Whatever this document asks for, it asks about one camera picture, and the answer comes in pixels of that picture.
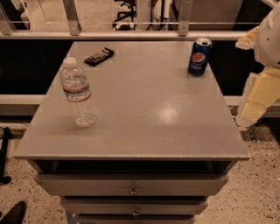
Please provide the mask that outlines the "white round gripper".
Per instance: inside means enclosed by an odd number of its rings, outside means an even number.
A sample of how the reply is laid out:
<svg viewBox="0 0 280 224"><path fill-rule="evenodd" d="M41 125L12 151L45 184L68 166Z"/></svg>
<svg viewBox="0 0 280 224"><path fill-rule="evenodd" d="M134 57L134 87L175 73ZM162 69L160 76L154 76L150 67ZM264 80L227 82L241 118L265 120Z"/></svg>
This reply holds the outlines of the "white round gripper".
<svg viewBox="0 0 280 224"><path fill-rule="evenodd" d="M251 73L247 78L237 109L236 124L250 127L280 99L280 4L272 9L259 27L239 38L235 46L242 50L255 46L255 60L265 66L261 73Z"/></svg>

